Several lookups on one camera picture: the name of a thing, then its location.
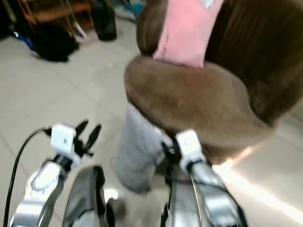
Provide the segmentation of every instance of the brown upholstered chair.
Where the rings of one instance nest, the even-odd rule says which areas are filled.
[[[220,164],[268,137],[303,96],[303,1],[226,0],[202,69],[152,59],[166,6],[150,0],[140,16],[128,100],[170,136],[195,129]]]

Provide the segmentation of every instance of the pink pillow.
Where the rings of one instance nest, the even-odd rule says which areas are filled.
[[[168,0],[154,59],[201,68],[224,0]]]

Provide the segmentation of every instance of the white tile floor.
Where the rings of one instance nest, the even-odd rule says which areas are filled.
[[[138,53],[134,25],[118,21],[117,27],[117,41],[99,42],[92,32],[67,64],[37,60],[23,43],[12,38],[0,43],[0,225],[13,161],[26,136],[46,124],[76,124],[88,118],[90,128],[97,122],[103,128],[96,155],[85,159],[83,165],[101,164],[106,187],[116,187],[124,195],[128,213],[120,226],[157,226],[160,207],[166,202],[165,185],[140,197],[123,188],[109,167],[125,120],[124,68]],[[303,225],[302,138],[303,123],[288,117],[259,152],[232,170],[224,170],[223,176],[244,206],[250,226]],[[18,168],[11,213],[23,196],[29,174],[52,156],[44,136],[28,145]],[[60,226],[75,175],[76,171],[71,173],[57,201],[51,227]]]

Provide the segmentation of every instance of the black bag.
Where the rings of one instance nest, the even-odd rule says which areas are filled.
[[[115,11],[107,0],[91,1],[91,17],[99,40],[111,41],[117,38]]]
[[[68,56],[79,48],[67,31],[50,23],[37,24],[31,35],[34,51],[48,61],[68,61]]]

